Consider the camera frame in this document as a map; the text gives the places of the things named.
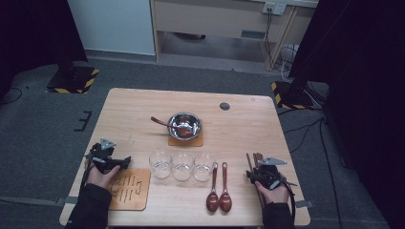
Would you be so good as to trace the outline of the person's right hand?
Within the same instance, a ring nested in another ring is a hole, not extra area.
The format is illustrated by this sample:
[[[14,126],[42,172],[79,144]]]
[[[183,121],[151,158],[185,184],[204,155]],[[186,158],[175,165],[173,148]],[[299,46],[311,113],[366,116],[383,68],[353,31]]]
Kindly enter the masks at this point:
[[[265,197],[266,203],[287,203],[289,199],[288,188],[281,185],[273,190],[268,190],[260,182],[255,183],[258,191]]]

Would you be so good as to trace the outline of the white cabinet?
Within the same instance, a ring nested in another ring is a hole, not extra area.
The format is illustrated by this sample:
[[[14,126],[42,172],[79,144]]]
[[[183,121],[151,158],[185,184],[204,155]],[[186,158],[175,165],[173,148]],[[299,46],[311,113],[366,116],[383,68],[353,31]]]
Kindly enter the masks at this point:
[[[149,0],[68,0],[88,51],[154,55]]]

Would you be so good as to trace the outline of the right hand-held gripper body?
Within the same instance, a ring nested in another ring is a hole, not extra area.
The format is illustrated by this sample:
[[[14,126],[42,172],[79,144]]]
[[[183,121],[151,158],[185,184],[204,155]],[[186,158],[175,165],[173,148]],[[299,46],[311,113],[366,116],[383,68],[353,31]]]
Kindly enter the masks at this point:
[[[274,157],[267,157],[257,160],[256,168],[259,182],[268,190],[273,190],[284,182],[284,178],[278,172],[277,165],[286,165],[284,160]]]

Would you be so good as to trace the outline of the dark red wooden spoon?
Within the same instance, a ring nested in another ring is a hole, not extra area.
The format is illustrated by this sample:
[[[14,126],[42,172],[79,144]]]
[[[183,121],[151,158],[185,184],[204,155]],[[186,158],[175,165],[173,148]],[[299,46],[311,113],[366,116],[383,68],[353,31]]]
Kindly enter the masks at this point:
[[[189,130],[186,129],[186,128],[183,128],[183,127],[175,127],[175,126],[169,125],[168,123],[165,123],[165,122],[163,122],[163,121],[161,121],[161,120],[159,120],[159,119],[157,119],[157,118],[155,118],[155,117],[153,117],[153,116],[151,116],[150,119],[151,119],[152,121],[154,121],[154,122],[160,124],[160,125],[163,125],[163,126],[165,126],[165,127],[168,127],[168,128],[170,128],[170,129],[174,129],[174,130],[178,131],[179,134],[180,134],[180,136],[182,136],[182,137],[191,137],[191,136],[194,135],[192,131],[189,131]]]
[[[218,163],[214,162],[213,163],[213,171],[212,171],[212,185],[211,185],[211,191],[209,195],[206,198],[206,209],[214,213],[217,211],[219,208],[219,198],[216,193],[216,179],[217,179],[217,171],[218,171]]]
[[[220,208],[225,213],[228,213],[232,208],[232,199],[227,190],[227,163],[224,162],[222,167],[223,167],[223,192],[220,196]]]

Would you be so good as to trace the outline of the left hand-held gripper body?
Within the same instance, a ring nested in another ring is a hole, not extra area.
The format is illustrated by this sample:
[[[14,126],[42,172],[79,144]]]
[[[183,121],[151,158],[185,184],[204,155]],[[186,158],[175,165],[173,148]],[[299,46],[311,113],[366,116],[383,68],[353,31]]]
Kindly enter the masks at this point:
[[[85,157],[90,159],[102,174],[105,174],[116,166],[112,159],[116,145],[115,142],[102,137],[98,143],[92,146]]]

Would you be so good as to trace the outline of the shiny metal bowl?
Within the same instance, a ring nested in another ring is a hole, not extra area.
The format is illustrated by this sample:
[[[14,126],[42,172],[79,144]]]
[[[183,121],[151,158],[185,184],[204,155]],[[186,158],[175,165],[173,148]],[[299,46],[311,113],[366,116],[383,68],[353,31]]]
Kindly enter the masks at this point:
[[[173,114],[168,120],[167,128],[169,135],[178,140],[191,140],[196,138],[201,130],[200,119],[191,113]]]

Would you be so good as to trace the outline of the dark grey rectangular plate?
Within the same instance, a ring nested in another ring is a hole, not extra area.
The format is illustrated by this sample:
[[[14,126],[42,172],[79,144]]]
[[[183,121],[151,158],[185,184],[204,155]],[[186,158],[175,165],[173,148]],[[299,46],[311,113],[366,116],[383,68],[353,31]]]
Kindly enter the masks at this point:
[[[266,34],[263,31],[242,30],[241,37],[252,39],[264,39]]]

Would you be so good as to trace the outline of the clear glass cup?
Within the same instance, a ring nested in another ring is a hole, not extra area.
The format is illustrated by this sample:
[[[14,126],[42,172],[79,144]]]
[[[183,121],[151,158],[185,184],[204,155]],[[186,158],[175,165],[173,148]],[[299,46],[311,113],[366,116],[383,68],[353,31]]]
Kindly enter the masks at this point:
[[[192,174],[193,158],[188,154],[176,154],[173,157],[173,175],[179,181],[188,180]]]
[[[198,181],[208,181],[213,171],[215,158],[211,154],[199,154],[194,159],[194,177]]]
[[[166,178],[171,173],[171,156],[165,152],[152,153],[149,164],[156,178]]]

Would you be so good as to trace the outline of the row of brown chopsticks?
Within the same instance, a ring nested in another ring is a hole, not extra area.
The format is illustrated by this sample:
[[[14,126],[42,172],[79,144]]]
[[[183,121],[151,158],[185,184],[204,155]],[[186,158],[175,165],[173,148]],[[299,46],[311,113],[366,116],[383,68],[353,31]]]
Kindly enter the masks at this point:
[[[259,160],[263,158],[263,155],[260,153],[254,153],[253,154],[253,161],[254,161],[254,166],[253,169],[257,169],[259,167]],[[265,207],[265,199],[263,195],[260,193],[260,191],[257,191],[257,195],[261,204],[261,207]]]

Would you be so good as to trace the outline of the wooden slotted trivet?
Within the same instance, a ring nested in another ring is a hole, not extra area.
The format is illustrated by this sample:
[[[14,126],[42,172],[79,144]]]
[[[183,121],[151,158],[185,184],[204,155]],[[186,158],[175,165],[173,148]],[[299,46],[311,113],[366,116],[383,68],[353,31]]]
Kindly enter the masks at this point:
[[[119,171],[109,182],[111,211],[142,211],[146,207],[151,171],[127,169]]]
[[[184,146],[184,147],[202,147],[203,146],[203,132],[190,140],[179,140],[175,139],[172,136],[168,136],[168,145],[169,146]]]

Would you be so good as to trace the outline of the person's left hand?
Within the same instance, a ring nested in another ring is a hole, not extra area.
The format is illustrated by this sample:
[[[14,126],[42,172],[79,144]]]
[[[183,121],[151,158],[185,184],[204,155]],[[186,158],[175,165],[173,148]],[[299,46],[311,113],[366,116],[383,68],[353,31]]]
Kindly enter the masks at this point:
[[[94,184],[98,187],[107,189],[110,181],[115,177],[115,175],[118,173],[120,169],[120,166],[114,167],[111,171],[109,171],[107,174],[102,174],[97,167],[93,167],[90,169],[88,178],[87,178],[87,183]]]

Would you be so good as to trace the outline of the black curtain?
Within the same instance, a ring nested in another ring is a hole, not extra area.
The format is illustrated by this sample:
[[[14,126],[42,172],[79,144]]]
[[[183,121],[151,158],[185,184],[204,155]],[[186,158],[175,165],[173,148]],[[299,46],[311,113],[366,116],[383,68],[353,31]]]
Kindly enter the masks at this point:
[[[405,229],[405,0],[319,0],[292,90],[328,84],[343,155],[391,229]]]
[[[0,99],[19,73],[86,59],[68,0],[0,0]]]

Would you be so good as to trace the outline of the black yellow striped stand base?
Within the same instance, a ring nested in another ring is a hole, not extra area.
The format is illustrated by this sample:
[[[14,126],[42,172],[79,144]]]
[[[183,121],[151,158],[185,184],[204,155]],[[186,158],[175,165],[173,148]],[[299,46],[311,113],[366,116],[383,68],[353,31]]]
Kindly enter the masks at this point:
[[[311,98],[302,88],[296,88],[292,83],[276,81],[271,84],[271,89],[278,108],[292,110],[313,109]]]
[[[47,85],[48,93],[85,94],[96,80],[98,69],[72,66],[67,71],[58,70]]]

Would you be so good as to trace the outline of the white wall socket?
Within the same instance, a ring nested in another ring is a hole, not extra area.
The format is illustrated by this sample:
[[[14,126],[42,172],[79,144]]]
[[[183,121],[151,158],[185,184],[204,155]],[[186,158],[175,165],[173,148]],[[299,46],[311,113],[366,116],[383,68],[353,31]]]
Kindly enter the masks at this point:
[[[262,8],[263,14],[283,15],[287,5],[284,3],[265,2]]]

